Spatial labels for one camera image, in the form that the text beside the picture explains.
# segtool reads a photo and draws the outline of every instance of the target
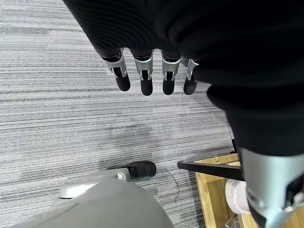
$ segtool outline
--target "black metal rod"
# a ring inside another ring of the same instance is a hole
[[[203,164],[196,162],[178,162],[177,167],[182,170],[205,173],[213,176],[244,181],[240,166],[222,164]]]
[[[237,153],[238,152],[238,146],[237,146],[237,142],[235,139],[232,139],[232,145],[234,148],[234,152]]]

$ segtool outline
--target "floor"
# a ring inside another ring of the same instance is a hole
[[[1,228],[49,207],[68,178],[136,160],[156,163],[156,176],[137,184],[176,228],[205,227],[195,176],[176,163],[230,152],[225,115],[206,97],[207,84],[183,93],[184,66],[174,94],[164,95],[159,50],[153,94],[143,96],[124,53],[128,92],[63,2],[0,0]]]

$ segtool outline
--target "robotic finger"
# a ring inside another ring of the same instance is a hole
[[[166,95],[171,95],[174,91],[174,81],[179,69],[181,55],[179,52],[161,51],[162,55],[162,90]]]
[[[149,96],[153,92],[152,72],[153,72],[153,51],[132,50],[134,56],[137,72],[141,80],[142,94]]]
[[[184,93],[187,95],[193,94],[196,89],[196,85],[198,84],[198,81],[193,76],[193,69],[198,65],[199,64],[196,60],[189,59],[187,77],[184,84]]]
[[[96,51],[105,61],[109,70],[113,73],[118,87],[122,91],[128,91],[130,89],[130,79],[124,60],[123,48],[114,48],[107,50],[96,49]]]

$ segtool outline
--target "black fabric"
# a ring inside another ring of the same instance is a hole
[[[114,57],[119,59],[121,57],[120,48],[99,49],[97,47],[94,47],[94,49],[100,55],[101,58]]]
[[[163,56],[165,58],[170,58],[170,59],[180,59],[181,58],[181,54],[179,52],[176,51],[166,51],[166,50],[162,50],[161,51]]]
[[[153,50],[134,50],[134,49],[131,49],[131,53],[132,55],[137,58],[141,58],[141,57],[147,57],[147,59],[145,60],[148,60],[150,57],[151,57],[151,54],[152,54]]]
[[[196,79],[239,146],[304,152],[304,2],[64,0],[96,48],[160,48],[197,59]]]

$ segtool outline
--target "wooden tray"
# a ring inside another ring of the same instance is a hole
[[[237,154],[196,161],[207,164],[240,165]],[[225,198],[226,179],[204,173],[195,173],[199,196],[203,209],[206,228],[224,228],[225,223],[234,213]],[[258,228],[251,215],[239,215],[242,228]],[[299,208],[285,224],[284,228],[304,228],[304,207]]]

